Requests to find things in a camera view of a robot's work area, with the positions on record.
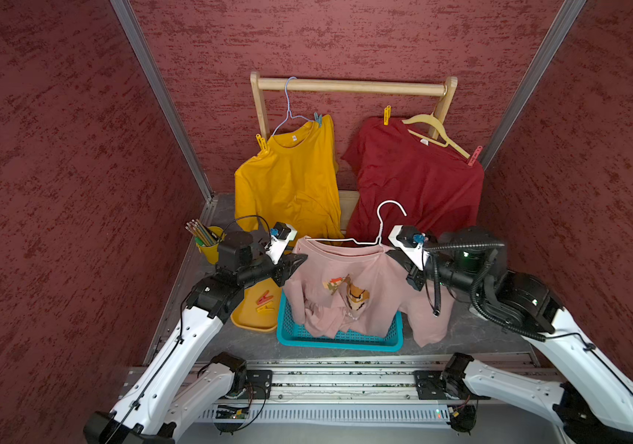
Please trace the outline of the pink printed t-shirt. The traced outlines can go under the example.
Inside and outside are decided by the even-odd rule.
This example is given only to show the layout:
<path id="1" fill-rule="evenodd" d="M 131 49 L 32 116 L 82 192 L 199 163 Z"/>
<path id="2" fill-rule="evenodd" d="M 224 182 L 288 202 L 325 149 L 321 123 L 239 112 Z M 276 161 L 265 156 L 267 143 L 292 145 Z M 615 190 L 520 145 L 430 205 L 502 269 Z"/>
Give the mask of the pink printed t-shirt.
<path id="1" fill-rule="evenodd" d="M 383 245 L 332 246 L 301 238 L 294 246 L 307 260 L 283 286 L 292 320 L 316 338 L 335 339 L 354 331 L 384 338 L 398 313 L 407 316 L 416 344 L 428 346 L 448 332 L 454 299 L 440 291 L 440 312 L 430 298 L 431 283 L 421 290 L 406 281 L 407 271 Z"/>

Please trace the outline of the white wire hanger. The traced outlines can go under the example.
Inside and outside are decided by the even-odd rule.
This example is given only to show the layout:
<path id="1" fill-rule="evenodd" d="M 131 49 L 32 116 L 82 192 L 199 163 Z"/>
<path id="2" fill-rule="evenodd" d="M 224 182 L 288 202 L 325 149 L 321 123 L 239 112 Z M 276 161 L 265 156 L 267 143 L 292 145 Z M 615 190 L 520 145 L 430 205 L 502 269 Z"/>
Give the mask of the white wire hanger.
<path id="1" fill-rule="evenodd" d="M 344 242 L 351 242 L 357 246 L 375 246 L 375 245 L 381 245 L 382 244 L 382 240 L 383 240 L 383 231 L 384 231 L 384 226 L 385 226 L 385 222 L 384 222 L 384 218 L 383 216 L 381 216 L 381 209 L 384 205 L 396 205 L 403 216 L 407 216 L 407 212 L 405 211 L 405 209 L 403 208 L 403 206 L 395 201 L 395 200 L 385 200 L 382 201 L 379 206 L 377 207 L 377 217 L 379 220 L 379 231 L 377 234 L 377 237 L 375 238 L 375 240 L 373 240 L 373 242 L 360 242 L 360 240 L 357 240 L 355 238 L 341 238 L 341 239 L 331 239 L 331 238 L 312 238 L 312 240 L 314 242 L 336 242 L 336 243 L 344 243 Z"/>

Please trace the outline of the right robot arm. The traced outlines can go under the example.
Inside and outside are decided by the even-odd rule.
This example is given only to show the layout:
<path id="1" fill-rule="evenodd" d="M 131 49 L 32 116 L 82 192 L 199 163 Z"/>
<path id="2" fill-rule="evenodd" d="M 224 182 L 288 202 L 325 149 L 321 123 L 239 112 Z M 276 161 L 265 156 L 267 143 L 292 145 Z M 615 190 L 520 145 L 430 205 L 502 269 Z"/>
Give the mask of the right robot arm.
<path id="1" fill-rule="evenodd" d="M 551 421 L 574 443 L 633 443 L 633 381 L 586 336 L 540 279 L 507 265 L 507 245 L 479 227 L 431 240 L 413 226 L 389 236 L 407 282 L 425 290 L 435 314 L 443 290 L 466 297 L 482 319 L 539 350 L 562 374 L 546 382 L 455 353 L 440 386 L 455 399 L 493 398 Z"/>

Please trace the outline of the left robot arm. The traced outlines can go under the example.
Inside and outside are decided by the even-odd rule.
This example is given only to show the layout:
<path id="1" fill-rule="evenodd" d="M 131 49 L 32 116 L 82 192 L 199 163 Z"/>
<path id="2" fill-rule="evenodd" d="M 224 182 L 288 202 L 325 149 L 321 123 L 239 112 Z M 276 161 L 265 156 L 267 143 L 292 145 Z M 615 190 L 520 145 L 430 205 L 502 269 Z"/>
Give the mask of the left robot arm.
<path id="1" fill-rule="evenodd" d="M 203 277 L 182 305 L 176 328 L 143 375 L 108 413 L 95 412 L 84 427 L 89 443 L 175 443 L 215 401 L 240 395 L 246 361 L 229 353 L 212 358 L 190 386 L 182 385 L 198 357 L 244 301 L 247 289 L 271 279 L 283 285 L 307 260 L 287 253 L 297 231 L 276 223 L 261 246 L 252 234 L 226 234 L 213 274 Z"/>

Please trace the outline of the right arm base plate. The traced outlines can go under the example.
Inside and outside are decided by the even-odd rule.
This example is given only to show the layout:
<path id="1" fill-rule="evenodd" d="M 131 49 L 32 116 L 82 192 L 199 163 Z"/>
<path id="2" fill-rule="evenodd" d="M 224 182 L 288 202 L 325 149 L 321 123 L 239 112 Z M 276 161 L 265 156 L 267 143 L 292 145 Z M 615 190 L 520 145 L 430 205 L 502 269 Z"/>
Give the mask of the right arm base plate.
<path id="1" fill-rule="evenodd" d="M 471 392 L 461 379 L 450 375 L 442 377 L 442 371 L 417 370 L 414 371 L 413 376 L 417 397 L 420 401 L 464 403 L 465 401 L 490 399 L 490 397 L 479 396 Z"/>

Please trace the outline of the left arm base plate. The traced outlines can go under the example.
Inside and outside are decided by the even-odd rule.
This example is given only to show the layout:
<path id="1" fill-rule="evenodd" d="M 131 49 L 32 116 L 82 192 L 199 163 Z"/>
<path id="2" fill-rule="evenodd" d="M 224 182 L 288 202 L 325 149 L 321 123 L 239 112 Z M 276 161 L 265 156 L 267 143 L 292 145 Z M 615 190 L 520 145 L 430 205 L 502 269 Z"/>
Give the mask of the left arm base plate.
<path id="1" fill-rule="evenodd" d="M 271 394 L 274 372 L 272 370 L 248 369 L 244 390 L 238 400 L 268 400 Z"/>

